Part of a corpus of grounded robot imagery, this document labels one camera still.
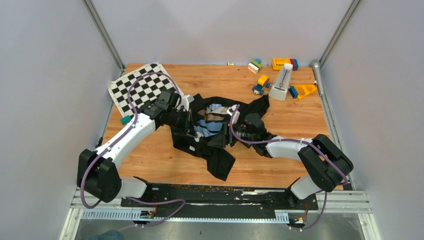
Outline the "black printed t-shirt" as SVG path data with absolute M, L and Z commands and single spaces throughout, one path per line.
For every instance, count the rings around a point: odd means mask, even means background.
M 227 113 L 221 114 L 219 112 L 209 114 L 209 111 L 215 111 L 220 108 L 226 111 L 228 107 L 233 105 L 240 105 L 239 111 L 241 113 L 236 123 L 236 126 L 240 126 L 248 114 L 257 113 L 262 118 L 270 107 L 270 101 L 267 95 L 263 95 L 250 103 L 244 103 L 220 96 L 203 98 L 198 93 L 194 96 L 194 101 L 190 103 L 190 109 L 192 114 L 203 115 L 204 120 L 200 121 L 200 126 L 193 127 L 191 123 L 190 127 L 192 131 L 203 134 L 200 142 L 195 142 L 193 138 L 175 135 L 171 132 L 175 149 L 206 160 L 208 172 L 222 181 L 227 180 L 236 159 L 225 148 L 210 147 L 207 144 L 210 139 L 225 128 L 217 127 L 215 122 L 230 121 L 230 116 Z

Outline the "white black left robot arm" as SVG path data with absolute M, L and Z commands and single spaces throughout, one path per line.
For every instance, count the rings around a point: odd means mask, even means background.
M 149 206 L 153 193 L 139 177 L 121 178 L 119 166 L 134 148 L 159 127 L 168 125 L 187 133 L 190 104 L 194 97 L 163 90 L 158 98 L 135 109 L 130 122 L 113 138 L 95 150 L 85 149 L 78 158 L 77 182 L 80 194 L 89 193 L 101 202 L 133 197 L 140 206 Z

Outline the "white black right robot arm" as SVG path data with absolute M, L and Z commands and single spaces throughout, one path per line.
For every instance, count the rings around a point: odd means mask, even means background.
M 353 163 L 326 135 L 286 138 L 270 133 L 258 113 L 248 114 L 239 126 L 237 119 L 235 114 L 229 122 L 208 122 L 203 135 L 216 140 L 216 147 L 240 142 L 248 148 L 253 147 L 262 157 L 300 161 L 307 174 L 288 187 L 285 201 L 290 208 L 298 209 L 315 193 L 329 193 L 337 186 L 348 184 Z

